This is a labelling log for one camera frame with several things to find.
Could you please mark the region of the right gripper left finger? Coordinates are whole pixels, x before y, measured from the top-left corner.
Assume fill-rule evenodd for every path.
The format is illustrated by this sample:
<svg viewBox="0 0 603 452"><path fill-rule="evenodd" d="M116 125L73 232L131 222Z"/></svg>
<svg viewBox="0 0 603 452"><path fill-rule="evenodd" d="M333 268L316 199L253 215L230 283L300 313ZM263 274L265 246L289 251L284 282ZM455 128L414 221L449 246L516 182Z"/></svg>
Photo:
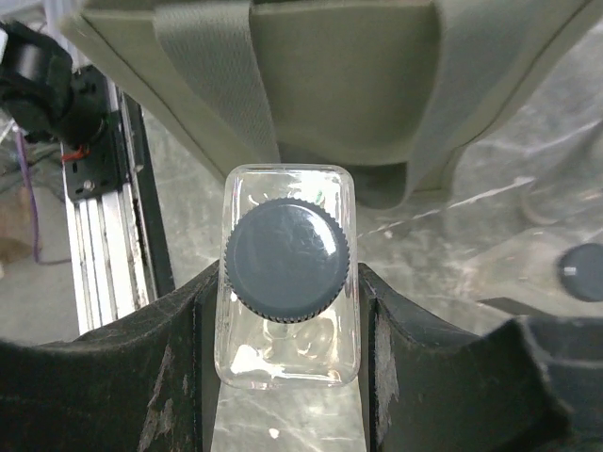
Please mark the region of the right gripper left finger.
<svg viewBox="0 0 603 452"><path fill-rule="evenodd" d="M219 268L71 342L1 345L5 451L207 451Z"/></svg>

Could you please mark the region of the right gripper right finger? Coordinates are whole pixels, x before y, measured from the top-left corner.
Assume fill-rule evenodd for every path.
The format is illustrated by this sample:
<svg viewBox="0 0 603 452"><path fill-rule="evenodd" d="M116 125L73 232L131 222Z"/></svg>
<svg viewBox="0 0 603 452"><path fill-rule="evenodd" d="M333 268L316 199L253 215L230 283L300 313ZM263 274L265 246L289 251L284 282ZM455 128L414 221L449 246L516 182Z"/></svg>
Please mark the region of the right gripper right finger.
<svg viewBox="0 0 603 452"><path fill-rule="evenodd" d="M540 451L569 436L519 326L456 327L358 266L369 451Z"/></svg>

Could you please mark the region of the small clear bottle grey cap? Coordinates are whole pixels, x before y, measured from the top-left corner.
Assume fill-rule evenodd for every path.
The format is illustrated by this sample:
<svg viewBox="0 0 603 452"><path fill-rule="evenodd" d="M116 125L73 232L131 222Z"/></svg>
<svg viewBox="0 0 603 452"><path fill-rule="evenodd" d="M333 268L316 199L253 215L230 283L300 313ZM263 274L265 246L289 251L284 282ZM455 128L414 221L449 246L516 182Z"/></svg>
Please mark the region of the small clear bottle grey cap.
<svg viewBox="0 0 603 452"><path fill-rule="evenodd" d="M227 177L214 363L240 389L350 383L361 359L354 182L330 165Z"/></svg>

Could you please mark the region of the olive canvas bag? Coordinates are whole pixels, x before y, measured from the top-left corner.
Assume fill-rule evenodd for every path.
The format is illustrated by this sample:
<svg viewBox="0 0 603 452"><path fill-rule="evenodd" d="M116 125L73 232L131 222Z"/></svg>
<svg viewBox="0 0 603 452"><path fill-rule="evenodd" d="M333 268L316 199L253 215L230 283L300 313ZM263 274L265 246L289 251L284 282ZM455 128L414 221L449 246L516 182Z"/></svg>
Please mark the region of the olive canvas bag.
<svg viewBox="0 0 603 452"><path fill-rule="evenodd" d="M598 1L85 1L63 35L214 176L331 164L377 209L451 188Z"/></svg>

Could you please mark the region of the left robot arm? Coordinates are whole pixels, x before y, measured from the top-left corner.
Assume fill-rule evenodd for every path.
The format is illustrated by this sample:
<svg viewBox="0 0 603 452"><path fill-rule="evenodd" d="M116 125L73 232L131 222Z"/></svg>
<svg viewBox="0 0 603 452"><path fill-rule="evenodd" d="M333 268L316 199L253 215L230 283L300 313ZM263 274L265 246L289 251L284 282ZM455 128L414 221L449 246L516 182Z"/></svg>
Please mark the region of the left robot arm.
<svg viewBox="0 0 603 452"><path fill-rule="evenodd" d="M89 145L105 129L99 94L56 40L17 21L1 23L1 109L25 131Z"/></svg>

